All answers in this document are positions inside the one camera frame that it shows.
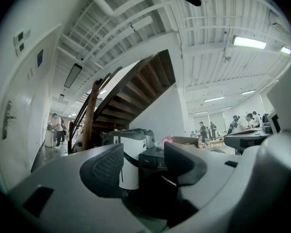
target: staircase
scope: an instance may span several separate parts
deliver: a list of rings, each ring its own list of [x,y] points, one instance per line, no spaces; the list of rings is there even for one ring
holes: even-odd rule
[[[110,78],[106,77],[104,81],[109,81],[114,75],[108,74]],[[168,50],[164,50],[139,61],[93,111],[101,85],[106,85],[104,81],[95,82],[88,103],[84,103],[87,109],[82,150],[101,146],[102,132],[128,129],[138,115],[176,82]],[[81,119],[82,114],[85,110],[79,112]]]

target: floor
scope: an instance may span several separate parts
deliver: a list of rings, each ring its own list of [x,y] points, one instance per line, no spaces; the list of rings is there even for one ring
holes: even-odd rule
[[[62,144],[60,144],[60,147],[58,149],[46,147],[43,143],[34,160],[34,163],[31,168],[31,172],[34,172],[39,167],[43,166],[44,164],[46,164],[47,162],[55,158],[68,155],[67,151],[68,151],[67,141],[64,141]]]

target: man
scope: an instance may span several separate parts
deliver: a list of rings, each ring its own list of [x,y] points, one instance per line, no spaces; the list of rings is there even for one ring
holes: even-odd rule
[[[233,133],[237,133],[237,121],[238,121],[238,116],[234,115],[233,116],[233,121],[231,122],[231,124],[229,125],[229,129],[227,131],[227,134],[233,134]]]
[[[249,113],[246,117],[241,116],[237,121],[238,132],[245,131],[246,127],[249,126],[249,122],[252,120],[253,116]]]
[[[211,128],[212,138],[215,140],[215,130],[217,129],[217,126],[215,126],[212,122],[210,122],[210,128]]]
[[[208,133],[208,139],[212,140],[211,131],[208,127],[206,127],[206,132]]]
[[[260,124],[262,123],[262,118],[260,117],[260,114],[257,115],[257,113],[254,111],[252,112],[253,120],[254,120],[254,126],[256,128],[260,127]]]
[[[200,132],[200,135],[202,136],[202,142],[205,143],[208,146],[208,144],[206,143],[206,138],[207,138],[206,127],[204,126],[203,122],[200,122],[199,125],[200,125],[199,132]]]
[[[58,149],[60,145],[60,140],[63,136],[62,121],[60,120],[60,117],[56,113],[53,113],[52,116],[53,116],[53,119],[52,119],[53,129],[57,132],[57,136],[56,136],[57,144],[54,148]]]

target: fluorescent light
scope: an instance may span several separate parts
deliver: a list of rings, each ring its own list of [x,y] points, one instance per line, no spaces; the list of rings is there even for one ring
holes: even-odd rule
[[[253,92],[255,92],[255,90],[243,92],[242,95],[246,95],[246,94],[253,93]]]
[[[204,112],[196,112],[195,115],[196,115],[196,114],[207,113],[207,112],[208,112],[208,111],[204,111]]]
[[[77,63],[75,63],[69,72],[69,75],[66,79],[64,87],[70,88],[72,83],[77,78],[78,74],[81,72],[81,70],[82,70],[82,67],[80,65],[78,65]]]
[[[219,99],[223,99],[223,98],[225,98],[225,96],[223,96],[223,97],[219,97],[219,98],[215,98],[215,99],[206,99],[206,100],[204,100],[204,102],[209,102],[209,101],[219,100]]]
[[[64,100],[64,95],[63,94],[59,95],[58,102],[61,103],[63,100]]]
[[[288,49],[288,48],[285,48],[285,47],[282,47],[282,49],[280,51],[282,51],[284,53],[287,53],[287,54],[291,53],[291,49]]]
[[[221,109],[221,110],[226,110],[226,109],[230,109],[230,108],[232,108],[232,106],[230,106],[230,107],[227,107],[227,108],[224,108],[224,109]]]
[[[258,49],[264,49],[266,47],[266,43],[262,41],[252,40],[243,37],[235,37],[233,40],[234,46],[244,46],[244,47],[252,47]]]

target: white ceiling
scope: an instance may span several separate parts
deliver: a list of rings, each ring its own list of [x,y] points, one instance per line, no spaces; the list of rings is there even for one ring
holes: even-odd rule
[[[215,113],[239,104],[251,96],[242,92],[267,86],[291,58],[280,52],[282,46],[291,49],[289,26],[268,0],[202,0],[200,7],[184,0],[105,1],[113,10],[129,3],[133,6],[109,17],[92,0],[80,0],[61,36],[51,110],[63,116],[78,113],[82,103],[74,100],[88,91],[85,84],[92,76],[108,70],[139,43],[162,33],[178,34],[190,115],[205,110]],[[282,28],[271,24],[275,14]],[[137,22],[145,26],[129,32]],[[267,46],[264,50],[235,47],[231,43],[235,35],[264,41]],[[64,88],[75,62],[83,69],[71,88]],[[65,95],[66,102],[56,102],[59,94]],[[220,96],[226,98],[203,102]]]

